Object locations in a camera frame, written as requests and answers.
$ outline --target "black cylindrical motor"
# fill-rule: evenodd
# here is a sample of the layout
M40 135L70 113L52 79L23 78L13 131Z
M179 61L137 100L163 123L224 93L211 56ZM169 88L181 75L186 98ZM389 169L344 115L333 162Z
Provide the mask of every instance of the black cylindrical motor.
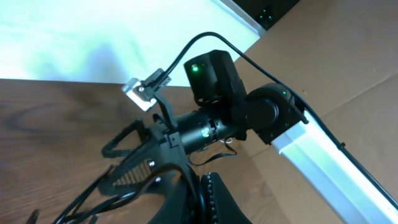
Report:
M214 113L212 109L199 110L177 118L178 131L186 154L202 150L207 145L232 136L238 129L229 121L228 115Z

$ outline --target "black cable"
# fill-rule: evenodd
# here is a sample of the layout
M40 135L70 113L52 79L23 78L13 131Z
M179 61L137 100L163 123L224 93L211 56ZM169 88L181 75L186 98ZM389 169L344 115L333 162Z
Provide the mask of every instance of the black cable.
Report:
M72 215L76 214L77 211L79 211L80 207L83 205L83 203L85 202L85 200L88 198L88 196L90 196L90 194L86 194L82 197L82 199L80 200L80 202L76 205L75 209L73 209L72 211Z
M207 164L207 163L209 163L209 162L211 162L211 161L214 161L214 160L216 160L216 159L220 159L220 158L223 158L223 157L230 157L230 156L236 156L236 155L238 155L238 153L235 151L235 149L233 149L231 146L228 145L228 143L226 142L227 139L228 139L228 138L224 139L224 145L225 145L225 147L226 147L229 151L233 152L233 154L225 153L225 152L223 152L223 153L218 153L218 154L215 154L214 156L211 156L209 159L207 159L205 162L202 162L201 164L195 164L195 163L193 163L193 162L191 161L191 154L192 154L192 153L190 153L190 154L188 155L189 163L190 163L191 165L193 165L193 166L197 166L197 167L198 167L198 166L205 165L205 164Z
M129 155L132 151L137 150L139 147L142 147L144 142L138 146L135 149L117 149L115 150L114 148L118 146L118 144L129 134L131 134L133 131L137 130L138 132L140 125L142 125L142 120L137 119L133 123L131 123L129 126L123 128L123 130L116 135L112 140L110 140L109 143L107 143L101 150L103 157L105 158L116 158L116 157L126 157Z
M174 163L162 165L157 170L155 170L153 173L151 173L148 177L145 178L145 180L141 183L142 185L139 187L138 191L136 191L134 193L130 192L130 193L127 193L124 195L119 195L119 196L113 197L111 199L108 199L105 202L97 205L90 211L87 211L84 213L83 212L76 213L74 215L67 216L63 219L62 223L69 222L72 220L74 220L72 222L72 224L81 223L82 221L86 220L88 217L90 217L92 215L96 215L96 214L103 213L103 212L108 212L110 210L114 210L114 209L117 209L124 205L127 205L127 204L133 202L139 196L141 196L160 174L163 174L164 172L169 172L171 170L179 171L181 173L181 176L185 180L188 180L186 173L184 173L183 168L180 165L174 164Z
M69 212L76 207L76 205L81 205L87 197L94 191L96 186L101 182L101 180L113 169L113 166L110 166L106 169L106 171L101 174L81 195L79 195L68 207L62 211L62 213L54 220L54 224L60 224L64 222L65 217L69 214Z
M340 143L339 140L331 133L331 131L328 129L328 127L323 123L323 121L320 119L320 117L316 114L316 112L311 108L311 106L296 92L294 92L290 87L288 87L285 83L282 83L280 80L278 80L276 77L265 71L263 68L261 68L258 64L256 64L253 60L251 60L248 56L246 56L242 51L237 49L233 44L231 44L228 40L226 40L223 36L215 33L215 32L204 32L201 34L198 34L195 36L192 40L188 42L188 44L182 49L182 51L179 53L177 58L173 61L173 63L166 69L166 71L161 74L155 81L154 83L159 83L161 84L171 73L171 71L177 66L177 64L181 61L182 57L187 53L188 49L195 43L198 39L201 39L202 37L206 36L213 36L219 38L221 41L223 41L228 47L233 49L236 53L238 53L243 59L245 59L247 62L249 62L254 68L259 70L261 73L265 74L268 78L270 78L272 81L275 83L278 83L285 87L288 91L290 91L290 94L294 95L296 99L299 100L301 104L304 105L304 107L307 109L307 111L313 116L314 120L318 123L319 127L322 129L322 131L325 132L325 134L330 138L330 140L336 145L336 147L354 164L354 166L370 181L370 183L375 186L375 188L380 191L385 198L388 199L388 201L396 208L398 209L398 203L394 200L394 198L390 195L390 193L345 149L345 144Z

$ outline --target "white surface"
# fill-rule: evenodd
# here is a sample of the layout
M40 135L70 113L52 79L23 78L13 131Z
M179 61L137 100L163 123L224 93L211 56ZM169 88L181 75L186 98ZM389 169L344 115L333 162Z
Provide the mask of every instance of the white surface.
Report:
M0 0L0 78L126 83L164 70L195 35L214 31L242 51L259 38L210 0ZM199 40L182 63L213 49ZM238 55L231 52L234 60Z
M305 111L302 122L272 144L293 163L346 223L398 223L398 211L337 149Z

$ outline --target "white wall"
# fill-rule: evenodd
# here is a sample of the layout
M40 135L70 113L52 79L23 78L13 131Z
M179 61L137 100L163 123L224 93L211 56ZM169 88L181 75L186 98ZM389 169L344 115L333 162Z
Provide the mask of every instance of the white wall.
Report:
M126 83L170 65L195 35L214 31L246 51L259 38L210 0L0 2L0 78ZM199 40L184 61L228 50ZM189 86L182 63L170 85Z

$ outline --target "cardboard box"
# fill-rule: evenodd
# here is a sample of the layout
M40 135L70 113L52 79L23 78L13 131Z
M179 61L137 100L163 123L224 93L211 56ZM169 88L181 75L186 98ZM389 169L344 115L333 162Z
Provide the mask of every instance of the cardboard box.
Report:
M398 2L301 0L246 54L323 116L370 173L398 196ZM239 59L247 91L270 80ZM338 223L287 159L250 132L241 144L291 223Z

